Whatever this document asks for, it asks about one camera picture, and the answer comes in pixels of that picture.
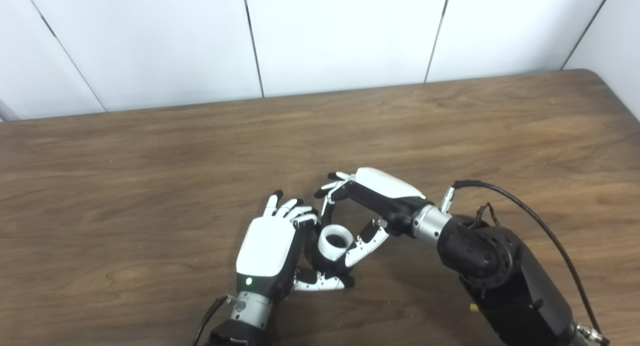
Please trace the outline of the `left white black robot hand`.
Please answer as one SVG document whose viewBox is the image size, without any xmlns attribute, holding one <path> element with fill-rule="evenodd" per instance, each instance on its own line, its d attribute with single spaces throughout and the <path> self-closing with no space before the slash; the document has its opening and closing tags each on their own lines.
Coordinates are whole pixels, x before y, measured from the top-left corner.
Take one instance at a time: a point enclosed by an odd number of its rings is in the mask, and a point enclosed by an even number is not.
<svg viewBox="0 0 640 346">
<path fill-rule="evenodd" d="M 299 268 L 307 232 L 318 225 L 319 213 L 299 198 L 282 204 L 283 195 L 277 189 L 247 228 L 235 264 L 238 296 L 253 294 L 279 302 L 295 291 L 354 287 L 349 275 Z"/>
</svg>

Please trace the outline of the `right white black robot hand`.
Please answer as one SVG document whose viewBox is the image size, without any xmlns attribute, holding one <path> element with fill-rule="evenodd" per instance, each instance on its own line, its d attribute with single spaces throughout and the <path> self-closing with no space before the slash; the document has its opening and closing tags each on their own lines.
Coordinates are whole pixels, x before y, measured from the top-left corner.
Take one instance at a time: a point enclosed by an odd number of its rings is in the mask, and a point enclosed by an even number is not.
<svg viewBox="0 0 640 346">
<path fill-rule="evenodd" d="M 338 202 L 350 199 L 377 214 L 357 236 L 347 242 L 336 260 L 336 273 L 347 273 L 364 257 L 377 250 L 389 236 L 411 236 L 414 217 L 424 207 L 433 205 L 417 188 L 381 170 L 361 167 L 354 174 L 329 173 L 331 183 L 321 186 L 314 197 L 323 200 L 320 224 L 332 224 Z"/>
</svg>

